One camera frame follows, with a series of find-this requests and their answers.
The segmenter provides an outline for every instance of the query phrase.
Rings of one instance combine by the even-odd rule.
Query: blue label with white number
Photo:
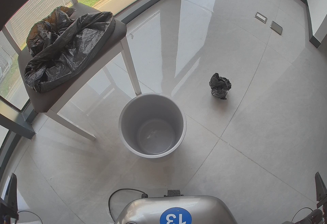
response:
[[[160,224],[191,224],[192,216],[182,208],[170,208],[161,214]]]

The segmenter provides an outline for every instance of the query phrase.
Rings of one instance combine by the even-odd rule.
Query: chair seat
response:
[[[77,3],[71,6],[72,8],[76,9],[76,12],[74,12],[71,15],[71,18],[78,18],[84,14],[87,13],[94,13],[99,12],[99,10],[94,9],[92,7],[89,7],[87,5],[84,5],[82,3]],[[42,112],[46,113],[48,110],[57,102],[58,99],[68,90],[68,88],[84,73],[88,67],[92,66],[93,63],[95,63],[97,60],[99,60],[106,52],[108,52],[110,49],[113,48],[118,42],[121,41],[126,36],[127,33],[127,27],[124,23],[116,19],[116,26],[115,30],[113,31],[112,35],[109,37],[107,42],[104,44],[102,49],[96,54],[96,56],[91,60],[90,64],[81,71],[78,75],[74,76],[73,78],[69,79],[65,83],[61,84],[60,86],[54,88],[51,91],[39,93],[34,90],[32,90],[24,80],[24,71],[26,64],[32,59],[32,56],[30,55],[28,48],[25,47],[22,52],[18,55],[18,66],[19,71],[22,76],[23,83],[25,85],[27,94],[29,96],[29,99],[31,100],[31,103],[34,107],[34,110],[36,112]]]

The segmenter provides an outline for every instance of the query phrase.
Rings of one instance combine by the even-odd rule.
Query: chair leg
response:
[[[132,86],[134,88],[135,94],[140,95],[140,94],[142,94],[142,92],[141,92],[139,80],[137,79],[135,67],[134,67],[134,64],[133,64],[132,55],[130,54],[127,38],[124,37],[120,41],[120,44],[121,44],[121,46],[123,48],[122,56],[123,56],[123,59],[124,59],[124,62],[125,62],[125,66],[127,68],[127,72],[128,72],[130,81],[132,82]]]
[[[45,113],[49,118],[53,119],[54,121],[58,122],[59,124],[63,125],[66,128],[69,128],[73,132],[76,132],[77,134],[89,139],[89,140],[95,140],[96,137],[93,136],[91,133],[84,131],[77,125],[74,125],[73,123],[69,122],[66,118],[58,115],[53,110],[49,109],[47,113]]]

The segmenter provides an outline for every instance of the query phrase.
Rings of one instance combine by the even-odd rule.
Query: floor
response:
[[[49,224],[112,223],[108,197],[119,188],[216,196],[246,224],[315,207],[315,173],[327,183],[327,45],[308,41],[302,2],[162,0],[129,23],[128,42],[142,91],[169,95],[185,111],[183,143],[155,160],[122,144],[118,117],[134,94],[118,55],[61,110],[96,141],[40,116],[33,141],[19,144],[11,161],[19,209]],[[210,93],[215,72],[232,83],[225,101]],[[139,197],[116,194],[114,217]],[[37,218],[22,213],[28,221]]]

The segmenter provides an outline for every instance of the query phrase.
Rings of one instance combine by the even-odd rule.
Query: crumpled black plastic bag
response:
[[[218,73],[212,75],[209,86],[211,87],[211,94],[217,98],[226,99],[227,92],[231,89],[231,82],[220,77]]]
[[[37,92],[47,92],[85,68],[115,29],[111,12],[88,13],[71,19],[75,9],[60,6],[37,22],[27,37],[32,59],[24,79]]]

